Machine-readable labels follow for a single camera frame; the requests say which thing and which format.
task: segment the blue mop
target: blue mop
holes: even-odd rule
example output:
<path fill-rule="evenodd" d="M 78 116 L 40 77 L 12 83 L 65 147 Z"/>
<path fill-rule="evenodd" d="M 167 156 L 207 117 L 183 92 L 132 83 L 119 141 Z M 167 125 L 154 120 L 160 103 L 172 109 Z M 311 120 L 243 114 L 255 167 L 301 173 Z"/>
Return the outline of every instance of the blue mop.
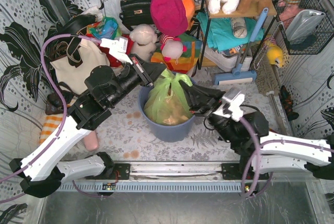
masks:
<path fill-rule="evenodd" d="M 255 81 L 256 79 L 256 72 L 254 70 L 252 71 L 246 71 L 242 72 L 241 67 L 246 59 L 246 55 L 248 53 L 248 50 L 251 48 L 251 43 L 255 41 L 255 38 L 261 29 L 263 23 L 265 22 L 267 18 L 269 9 L 266 7 L 263 9 L 259 19 L 256 22 L 255 28 L 252 32 L 252 35 L 250 36 L 247 48 L 242 55 L 242 58 L 240 60 L 240 63 L 237 63 L 237 66 L 232 70 L 232 73 L 225 73 L 225 74 L 216 74 L 213 77 L 213 84 L 214 85 L 230 85 L 230 84 L 237 84 L 237 83 L 250 83 L 252 81 Z"/>

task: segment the red hat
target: red hat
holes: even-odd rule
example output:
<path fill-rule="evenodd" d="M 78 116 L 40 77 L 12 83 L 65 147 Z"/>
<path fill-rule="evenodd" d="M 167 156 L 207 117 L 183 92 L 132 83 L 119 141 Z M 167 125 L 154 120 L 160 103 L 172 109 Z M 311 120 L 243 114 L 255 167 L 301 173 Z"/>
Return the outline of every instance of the red hat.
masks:
<path fill-rule="evenodd" d="M 188 27 L 182 0 L 152 0 L 151 16 L 157 29 L 168 36 L 179 36 Z"/>

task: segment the wooden shelf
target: wooden shelf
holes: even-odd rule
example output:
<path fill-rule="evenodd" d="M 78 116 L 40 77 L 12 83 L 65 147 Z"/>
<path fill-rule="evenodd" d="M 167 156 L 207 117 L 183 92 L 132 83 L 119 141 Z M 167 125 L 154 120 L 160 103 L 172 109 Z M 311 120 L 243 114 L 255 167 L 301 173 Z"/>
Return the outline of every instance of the wooden shelf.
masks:
<path fill-rule="evenodd" d="M 247 11 L 246 13 L 239 13 L 238 11 L 234 11 L 231 14 L 225 14 L 222 12 L 220 7 L 220 11 L 217 14 L 210 14 L 210 12 L 208 11 L 208 15 L 210 19 L 219 19 L 219 18 L 236 18 L 236 17 L 256 17 L 256 16 L 260 16 L 260 14 L 257 12 L 257 4 L 252 3 L 250 5 L 249 11 Z M 269 7 L 269 12 L 268 12 L 268 16 L 275 16 L 277 14 L 273 4 L 271 3 L 271 6 Z"/>
<path fill-rule="evenodd" d="M 202 66 L 209 67 L 209 66 L 216 66 L 216 64 L 212 62 L 211 60 L 209 60 L 208 58 L 204 57 Z"/>

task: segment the floor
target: floor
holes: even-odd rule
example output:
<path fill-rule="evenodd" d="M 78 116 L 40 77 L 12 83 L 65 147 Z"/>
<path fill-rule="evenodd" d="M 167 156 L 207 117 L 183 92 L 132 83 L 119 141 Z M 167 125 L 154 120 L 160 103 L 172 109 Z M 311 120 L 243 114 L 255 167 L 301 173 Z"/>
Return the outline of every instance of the floor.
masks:
<path fill-rule="evenodd" d="M 257 198 L 238 193 L 115 193 L 94 199 L 57 192 L 42 209 L 42 224 L 317 223 L 305 183 L 275 182 Z"/>
<path fill-rule="evenodd" d="M 194 77 L 198 85 L 213 87 L 212 77 L 219 73 L 218 68 L 205 67 Z M 234 85 L 245 94 L 245 104 L 255 105 L 269 121 L 270 128 L 277 130 L 274 111 L 266 96 L 258 93 L 255 83 Z M 222 86 L 220 89 L 229 90 L 232 86 Z M 138 110 L 137 96 L 140 87 L 134 89 L 115 109 L 112 116 L 97 129 L 100 140 L 98 151 L 106 151 L 113 160 L 140 161 L 217 161 L 238 160 L 229 144 L 220 142 L 216 131 L 204 128 L 203 118 L 196 118 L 189 135 L 180 142 L 166 143 L 155 138 L 148 124 Z M 95 152 L 87 152 L 83 143 L 78 143 L 65 159 L 74 160 L 85 158 Z"/>

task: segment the black wire basket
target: black wire basket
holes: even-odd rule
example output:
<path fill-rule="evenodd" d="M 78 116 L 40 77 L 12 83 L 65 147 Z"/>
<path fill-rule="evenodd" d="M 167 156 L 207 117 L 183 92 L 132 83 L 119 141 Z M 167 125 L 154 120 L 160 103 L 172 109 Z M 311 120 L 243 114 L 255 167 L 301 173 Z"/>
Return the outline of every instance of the black wire basket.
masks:
<path fill-rule="evenodd" d="M 319 0 L 273 0 L 273 3 L 277 11 L 277 20 L 283 22 L 280 29 L 289 55 L 318 54 L 333 38 L 334 25 Z M 300 9 L 321 11 L 325 13 L 325 16 L 318 26 L 308 35 L 289 41 L 285 30 Z"/>

